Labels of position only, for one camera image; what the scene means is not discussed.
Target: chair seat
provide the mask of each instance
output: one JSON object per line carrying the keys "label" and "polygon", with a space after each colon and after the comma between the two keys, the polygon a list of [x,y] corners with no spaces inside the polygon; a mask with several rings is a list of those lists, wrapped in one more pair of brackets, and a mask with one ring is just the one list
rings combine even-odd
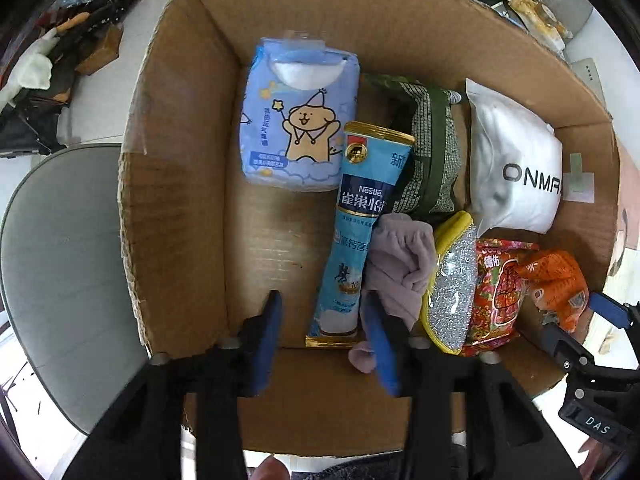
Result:
{"label": "chair seat", "polygon": [[117,144],[63,150],[15,191],[0,292],[44,388],[88,433],[147,359],[120,255]]}

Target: snack package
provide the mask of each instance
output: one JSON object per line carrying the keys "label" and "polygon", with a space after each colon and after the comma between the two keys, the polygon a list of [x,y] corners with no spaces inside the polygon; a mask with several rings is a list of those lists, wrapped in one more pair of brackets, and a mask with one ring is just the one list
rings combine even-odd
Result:
{"label": "snack package", "polygon": [[337,188],[343,127],[355,118],[359,76],[355,54],[323,41],[263,39],[240,120],[247,179],[295,191]]}
{"label": "snack package", "polygon": [[372,124],[351,121],[344,130],[347,146],[335,205],[334,242],[305,339],[309,347],[353,345],[373,224],[382,214],[414,144],[412,136]]}
{"label": "snack package", "polygon": [[390,127],[415,137],[385,212],[431,224],[434,217],[450,216],[455,211],[451,188],[462,167],[451,105],[462,96],[403,76],[367,74],[365,79],[388,96],[394,110]]}
{"label": "snack package", "polygon": [[537,250],[537,244],[478,240],[478,285],[461,355],[498,348],[517,336],[513,327],[526,292],[526,279],[518,274],[518,267]]}
{"label": "snack package", "polygon": [[562,189],[562,144],[521,104],[466,80],[473,111],[470,194],[478,236],[503,227],[546,233]]}
{"label": "snack package", "polygon": [[560,328],[573,332],[589,301],[589,289],[575,258],[566,251],[540,251],[517,269],[532,280],[529,295],[544,314],[555,312]]}
{"label": "snack package", "polygon": [[568,31],[545,4],[537,0],[507,0],[511,9],[515,10],[529,33],[540,43],[548,46],[556,54],[564,50],[562,38],[570,39],[573,35]]}

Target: white pouch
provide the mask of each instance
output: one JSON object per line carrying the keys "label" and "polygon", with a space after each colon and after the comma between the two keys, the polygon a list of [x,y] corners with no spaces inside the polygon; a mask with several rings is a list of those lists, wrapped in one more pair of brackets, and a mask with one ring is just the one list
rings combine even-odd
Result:
{"label": "white pouch", "polygon": [[478,236],[494,227],[546,233],[561,197],[562,144],[513,99],[466,80],[471,125],[471,213]]}

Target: green snack bag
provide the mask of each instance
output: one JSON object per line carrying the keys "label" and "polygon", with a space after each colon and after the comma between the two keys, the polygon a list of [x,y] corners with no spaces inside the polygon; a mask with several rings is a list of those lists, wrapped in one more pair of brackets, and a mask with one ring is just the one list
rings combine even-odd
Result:
{"label": "green snack bag", "polygon": [[462,96],[402,76],[367,74],[365,79],[393,102],[390,127],[415,137],[385,212],[407,213],[422,222],[450,216],[455,211],[452,187],[462,168],[450,105]]}

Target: green tape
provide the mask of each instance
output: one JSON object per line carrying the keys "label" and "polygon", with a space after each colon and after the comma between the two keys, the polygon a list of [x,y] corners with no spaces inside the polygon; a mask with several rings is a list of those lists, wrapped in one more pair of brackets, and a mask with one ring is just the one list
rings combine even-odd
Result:
{"label": "green tape", "polygon": [[571,191],[582,192],[583,180],[582,180],[582,154],[571,153],[569,154],[569,165],[571,167],[571,179],[569,182],[569,189]]}

